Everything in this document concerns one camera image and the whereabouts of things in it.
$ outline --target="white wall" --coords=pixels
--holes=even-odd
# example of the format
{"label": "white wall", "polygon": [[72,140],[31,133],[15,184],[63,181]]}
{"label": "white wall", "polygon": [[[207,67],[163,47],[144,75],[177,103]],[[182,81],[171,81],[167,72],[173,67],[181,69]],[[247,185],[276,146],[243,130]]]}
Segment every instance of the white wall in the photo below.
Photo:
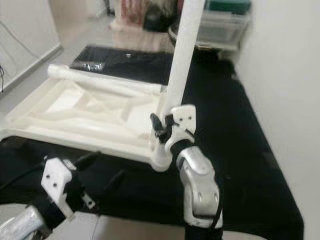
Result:
{"label": "white wall", "polygon": [[63,25],[82,22],[87,19],[89,11],[87,0],[49,0],[56,24]]}
{"label": "white wall", "polygon": [[86,0],[86,5],[90,17],[100,17],[106,11],[104,0]]}
{"label": "white wall", "polygon": [[0,0],[0,21],[25,46],[0,25],[0,64],[7,86],[58,48],[60,41],[47,0]]}
{"label": "white wall", "polygon": [[252,2],[253,26],[235,68],[302,213],[305,239],[317,240],[320,1]]}

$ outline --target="white plastic tray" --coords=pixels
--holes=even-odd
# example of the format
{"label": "white plastic tray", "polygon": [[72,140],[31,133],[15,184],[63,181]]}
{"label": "white plastic tray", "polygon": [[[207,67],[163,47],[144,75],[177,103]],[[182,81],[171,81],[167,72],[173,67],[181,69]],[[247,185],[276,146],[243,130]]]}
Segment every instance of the white plastic tray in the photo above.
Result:
{"label": "white plastic tray", "polygon": [[150,163],[150,114],[160,112],[158,84],[84,73],[51,65],[49,79],[0,126],[9,136]]}

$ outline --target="baseboard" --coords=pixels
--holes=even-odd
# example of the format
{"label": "baseboard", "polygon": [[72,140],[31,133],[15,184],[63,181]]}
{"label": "baseboard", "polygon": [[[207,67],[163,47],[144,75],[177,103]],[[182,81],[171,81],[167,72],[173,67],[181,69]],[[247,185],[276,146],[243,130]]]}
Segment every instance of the baseboard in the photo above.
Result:
{"label": "baseboard", "polygon": [[44,53],[39,59],[37,59],[35,62],[30,64],[27,68],[25,68],[23,71],[21,71],[19,74],[17,74],[11,82],[3,86],[3,93],[0,94],[0,100],[9,93],[13,88],[15,88],[23,79],[28,77],[30,74],[32,74],[40,65],[42,65],[45,61],[47,61],[49,58],[51,58],[53,55],[58,53],[60,50],[62,50],[63,47],[61,46],[61,43],[59,42],[56,46],[51,48],[49,51]]}

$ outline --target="black strap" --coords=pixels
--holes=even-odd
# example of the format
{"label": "black strap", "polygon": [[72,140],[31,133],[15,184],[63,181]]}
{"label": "black strap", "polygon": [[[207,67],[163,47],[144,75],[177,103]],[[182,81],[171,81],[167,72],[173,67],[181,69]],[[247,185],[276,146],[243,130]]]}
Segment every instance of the black strap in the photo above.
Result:
{"label": "black strap", "polygon": [[172,147],[170,148],[170,152],[172,153],[172,161],[176,162],[177,157],[181,153],[181,151],[193,145],[194,144],[188,139],[183,139],[173,144]]}
{"label": "black strap", "polygon": [[209,227],[208,231],[209,231],[209,235],[213,235],[214,232],[216,231],[216,225],[219,221],[220,215],[222,214],[222,209],[224,207],[224,201],[225,201],[225,193],[224,193],[224,187],[223,187],[223,183],[221,181],[219,181],[218,177],[217,177],[217,173],[215,175],[215,182],[218,184],[219,186],[219,204],[218,204],[218,209],[216,211],[216,215],[213,219],[213,222],[211,224],[211,226]]}
{"label": "black strap", "polygon": [[210,231],[208,228],[190,226],[188,224],[185,224],[185,240],[222,240],[222,236],[222,228]]}
{"label": "black strap", "polygon": [[50,230],[59,226],[59,224],[66,219],[57,205],[48,196],[40,196],[36,198],[31,205],[40,212],[46,226]]}

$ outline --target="black cable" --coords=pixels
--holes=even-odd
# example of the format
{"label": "black cable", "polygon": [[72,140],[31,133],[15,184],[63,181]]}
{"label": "black cable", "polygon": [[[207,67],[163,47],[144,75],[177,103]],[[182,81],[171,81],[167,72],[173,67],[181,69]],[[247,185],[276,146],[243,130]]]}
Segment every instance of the black cable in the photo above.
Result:
{"label": "black cable", "polygon": [[24,50],[26,50],[29,54],[31,54],[34,58],[38,59],[39,56],[35,53],[33,53],[22,41],[20,41],[13,33],[12,31],[2,22],[0,21],[0,25],[7,31],[7,33],[18,43],[23,47]]}
{"label": "black cable", "polygon": [[45,167],[45,163],[44,162],[40,162],[38,164],[36,164],[35,166],[33,166],[32,168],[24,171],[23,173],[19,174],[18,176],[14,177],[13,179],[7,181],[6,183],[4,183],[2,186],[0,186],[0,193],[1,191],[3,191],[4,189],[6,189],[7,187],[11,186],[12,184],[15,184],[16,182],[18,182],[20,179],[24,178],[25,176],[43,169]]}
{"label": "black cable", "polygon": [[5,71],[4,69],[2,68],[2,66],[0,65],[0,77],[1,77],[1,80],[2,80],[2,88],[1,88],[1,92],[3,93],[4,92],[4,75],[5,75]]}
{"label": "black cable", "polygon": [[11,53],[1,44],[0,42],[0,47],[3,49],[3,51],[8,55],[8,57],[10,58],[10,60],[12,61],[12,63],[14,64],[14,71],[17,71],[17,61],[15,60],[15,58],[11,55]]}
{"label": "black cable", "polygon": [[220,219],[220,216],[222,214],[222,210],[223,210],[223,207],[224,207],[224,201],[225,201],[225,192],[224,192],[224,187],[223,187],[223,180],[221,181],[217,181],[217,184],[219,186],[219,193],[220,193],[220,196],[219,196],[219,204],[218,204],[218,209],[216,211],[216,215],[214,216],[213,218],[213,222],[211,224],[211,226],[209,227],[208,229],[208,237],[210,239],[210,236],[213,236],[214,235],[214,232],[216,230],[216,225]]}
{"label": "black cable", "polygon": [[75,161],[74,165],[79,171],[83,171],[92,165],[100,154],[100,151],[90,152],[81,156],[77,161]]}
{"label": "black cable", "polygon": [[120,170],[117,172],[107,183],[107,185],[103,188],[103,194],[112,194],[114,193],[120,185],[123,183],[123,181],[126,178],[126,171]]}

